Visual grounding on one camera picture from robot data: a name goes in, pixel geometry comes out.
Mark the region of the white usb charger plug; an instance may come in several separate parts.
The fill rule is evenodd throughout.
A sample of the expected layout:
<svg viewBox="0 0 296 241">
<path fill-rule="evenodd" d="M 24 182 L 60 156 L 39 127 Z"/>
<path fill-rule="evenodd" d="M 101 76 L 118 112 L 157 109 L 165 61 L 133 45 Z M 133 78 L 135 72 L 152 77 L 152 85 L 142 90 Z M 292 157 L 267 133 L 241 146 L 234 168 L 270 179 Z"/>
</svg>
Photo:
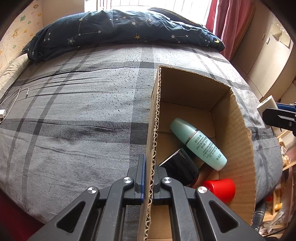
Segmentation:
<svg viewBox="0 0 296 241">
<path fill-rule="evenodd" d="M 272 95 L 270 95 L 269 97 L 267 97 L 263 102 L 260 102 L 260 104 L 257 106 L 257 110 L 260 114 L 261 119 L 263 119 L 263 112 L 267 109 L 267 108 L 276 108 L 278 109 L 278 106 L 273 98 Z"/>
</svg>

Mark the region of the red cylindrical container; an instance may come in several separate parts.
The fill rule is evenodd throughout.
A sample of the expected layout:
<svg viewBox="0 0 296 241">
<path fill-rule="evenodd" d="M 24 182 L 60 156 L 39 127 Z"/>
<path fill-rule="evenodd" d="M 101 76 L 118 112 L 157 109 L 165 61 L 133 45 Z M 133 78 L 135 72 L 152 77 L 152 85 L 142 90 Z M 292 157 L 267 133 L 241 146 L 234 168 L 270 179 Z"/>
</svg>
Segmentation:
<svg viewBox="0 0 296 241">
<path fill-rule="evenodd" d="M 235 184 L 229 178 L 220 180 L 207 180 L 204 181 L 202 185 L 209 189 L 223 203 L 231 202 L 235 196 Z"/>
</svg>

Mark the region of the cardboard box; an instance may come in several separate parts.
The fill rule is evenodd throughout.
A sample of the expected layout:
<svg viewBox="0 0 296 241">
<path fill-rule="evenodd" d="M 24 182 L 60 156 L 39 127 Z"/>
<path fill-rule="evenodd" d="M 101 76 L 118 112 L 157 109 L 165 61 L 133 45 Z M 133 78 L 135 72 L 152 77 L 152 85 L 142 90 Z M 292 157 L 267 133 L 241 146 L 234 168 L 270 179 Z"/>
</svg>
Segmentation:
<svg viewBox="0 0 296 241">
<path fill-rule="evenodd" d="M 167 207 L 152 205 L 154 168 L 182 143 L 171 132 L 170 124 L 181 118 L 204 133 L 227 158 L 221 171 L 236 192 L 229 208 L 252 224 L 256 203 L 256 174 L 251 130 L 246 127 L 236 94 L 213 78 L 191 71 L 159 66 L 151 94 L 145 162 L 145 199 L 141 206 L 138 240 L 170 240 Z"/>
</svg>

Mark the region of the mint green lotion bottle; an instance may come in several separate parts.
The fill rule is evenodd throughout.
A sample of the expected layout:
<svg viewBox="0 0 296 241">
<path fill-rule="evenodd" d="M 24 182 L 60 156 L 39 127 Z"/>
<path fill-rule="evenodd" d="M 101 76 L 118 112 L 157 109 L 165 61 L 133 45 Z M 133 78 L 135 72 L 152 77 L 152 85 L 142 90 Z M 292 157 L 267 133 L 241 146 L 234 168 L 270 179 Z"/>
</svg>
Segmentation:
<svg viewBox="0 0 296 241">
<path fill-rule="evenodd" d="M 218 147 L 193 125 L 175 118 L 170 129 L 189 150 L 214 170 L 220 171 L 227 164 L 226 157 Z"/>
</svg>

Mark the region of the beige wardrobe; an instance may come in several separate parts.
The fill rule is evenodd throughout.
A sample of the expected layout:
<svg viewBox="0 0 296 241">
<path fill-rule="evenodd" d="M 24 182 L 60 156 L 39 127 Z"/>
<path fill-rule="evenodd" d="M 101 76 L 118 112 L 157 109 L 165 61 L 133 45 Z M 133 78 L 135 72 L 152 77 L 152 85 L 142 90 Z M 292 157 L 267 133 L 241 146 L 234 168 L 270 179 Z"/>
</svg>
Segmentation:
<svg viewBox="0 0 296 241">
<path fill-rule="evenodd" d="M 231 63 L 260 101 L 280 100 L 295 83 L 295 43 L 260 1 Z"/>
</svg>

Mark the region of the wooden shelf with items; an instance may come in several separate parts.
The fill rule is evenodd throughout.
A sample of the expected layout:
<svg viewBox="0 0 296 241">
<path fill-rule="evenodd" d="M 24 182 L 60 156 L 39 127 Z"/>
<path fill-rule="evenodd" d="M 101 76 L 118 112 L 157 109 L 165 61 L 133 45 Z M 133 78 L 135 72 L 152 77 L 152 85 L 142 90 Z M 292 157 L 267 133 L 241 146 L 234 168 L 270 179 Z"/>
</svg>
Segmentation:
<svg viewBox="0 0 296 241">
<path fill-rule="evenodd" d="M 273 128 L 282 154 L 281 178 L 267 197 L 259 234 L 280 237 L 295 212 L 295 136 L 291 131 Z"/>
</svg>

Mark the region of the grey plaid bed sheet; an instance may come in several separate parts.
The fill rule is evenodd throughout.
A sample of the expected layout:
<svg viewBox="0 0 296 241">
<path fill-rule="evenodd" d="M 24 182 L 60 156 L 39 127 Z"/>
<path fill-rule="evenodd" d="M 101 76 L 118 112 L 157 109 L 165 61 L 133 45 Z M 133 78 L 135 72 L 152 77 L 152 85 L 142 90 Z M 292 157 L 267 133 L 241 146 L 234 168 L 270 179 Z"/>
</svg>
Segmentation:
<svg viewBox="0 0 296 241">
<path fill-rule="evenodd" d="M 104 189 L 126 177 L 141 154 L 146 161 L 159 66 L 205 75 L 236 94 L 251 130 L 256 205 L 281 178 L 278 140 L 260 117 L 258 99 L 222 54 L 181 44 L 93 45 L 30 63 L 8 89 L 30 90 L 27 97 L 21 92 L 1 124 L 1 190 L 46 225 L 87 188 Z M 220 180 L 183 143 L 180 148 L 199 169 L 188 187 Z M 142 204 L 126 207 L 122 240 L 138 240 Z"/>
</svg>

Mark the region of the red curtain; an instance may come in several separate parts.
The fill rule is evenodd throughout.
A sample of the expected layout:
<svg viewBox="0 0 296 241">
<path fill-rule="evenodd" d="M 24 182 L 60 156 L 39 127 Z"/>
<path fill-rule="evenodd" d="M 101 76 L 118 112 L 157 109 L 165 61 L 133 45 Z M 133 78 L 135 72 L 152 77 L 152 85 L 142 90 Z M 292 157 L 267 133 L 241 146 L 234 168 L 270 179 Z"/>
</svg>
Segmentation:
<svg viewBox="0 0 296 241">
<path fill-rule="evenodd" d="M 255 1 L 212 1 L 206 28 L 219 37 L 225 45 L 222 55 L 234 57 L 255 13 Z"/>
</svg>

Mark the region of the beige pillow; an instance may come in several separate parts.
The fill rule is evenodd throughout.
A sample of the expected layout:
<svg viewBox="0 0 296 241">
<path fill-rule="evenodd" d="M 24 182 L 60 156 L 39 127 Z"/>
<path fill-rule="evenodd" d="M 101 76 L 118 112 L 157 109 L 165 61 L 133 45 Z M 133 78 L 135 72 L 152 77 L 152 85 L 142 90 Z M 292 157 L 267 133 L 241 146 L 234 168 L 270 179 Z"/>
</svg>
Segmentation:
<svg viewBox="0 0 296 241">
<path fill-rule="evenodd" d="M 4 96 L 11 85 L 26 69 L 30 60 L 27 54 L 17 57 L 10 66 L 4 71 L 0 78 L 0 98 Z"/>
</svg>

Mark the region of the navy star-pattern quilt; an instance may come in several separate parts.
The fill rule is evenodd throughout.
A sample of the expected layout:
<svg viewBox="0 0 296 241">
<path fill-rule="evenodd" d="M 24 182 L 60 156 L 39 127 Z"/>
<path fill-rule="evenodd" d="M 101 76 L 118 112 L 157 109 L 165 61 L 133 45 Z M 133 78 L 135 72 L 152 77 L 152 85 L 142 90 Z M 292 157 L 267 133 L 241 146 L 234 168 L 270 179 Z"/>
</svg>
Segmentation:
<svg viewBox="0 0 296 241">
<path fill-rule="evenodd" d="M 224 51 L 222 40 L 205 26 L 173 11 L 93 11 L 62 17 L 37 32 L 22 52 L 48 61 L 82 46 L 111 43 L 169 43 Z"/>
</svg>

